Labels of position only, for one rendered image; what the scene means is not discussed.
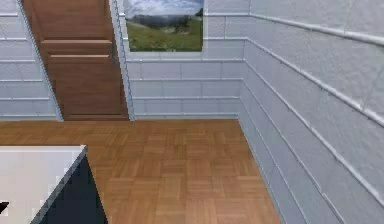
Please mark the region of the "landscape view window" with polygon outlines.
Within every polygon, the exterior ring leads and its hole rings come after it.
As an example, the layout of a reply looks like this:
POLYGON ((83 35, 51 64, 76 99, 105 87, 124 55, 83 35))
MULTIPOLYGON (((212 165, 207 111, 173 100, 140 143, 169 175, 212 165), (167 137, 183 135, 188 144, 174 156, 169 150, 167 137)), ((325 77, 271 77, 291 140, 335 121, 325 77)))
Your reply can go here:
POLYGON ((131 52, 201 52, 204 0, 124 0, 131 52))

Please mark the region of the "brown wooden room door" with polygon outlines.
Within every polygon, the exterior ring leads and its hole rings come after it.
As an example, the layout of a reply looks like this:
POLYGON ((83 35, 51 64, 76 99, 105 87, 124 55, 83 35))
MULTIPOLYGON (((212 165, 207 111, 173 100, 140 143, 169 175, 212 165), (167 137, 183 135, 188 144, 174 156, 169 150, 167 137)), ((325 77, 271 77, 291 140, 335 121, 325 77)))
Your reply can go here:
POLYGON ((21 5, 63 119, 127 120, 109 0, 21 0, 21 5))

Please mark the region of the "white top dark counter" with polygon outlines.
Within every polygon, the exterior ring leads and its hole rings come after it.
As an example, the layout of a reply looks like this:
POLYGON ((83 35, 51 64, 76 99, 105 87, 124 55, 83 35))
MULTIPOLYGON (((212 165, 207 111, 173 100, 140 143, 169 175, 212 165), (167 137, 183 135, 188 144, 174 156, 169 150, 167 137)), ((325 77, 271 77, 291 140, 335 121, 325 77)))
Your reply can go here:
POLYGON ((0 146, 0 224, 108 224, 87 151, 0 146))

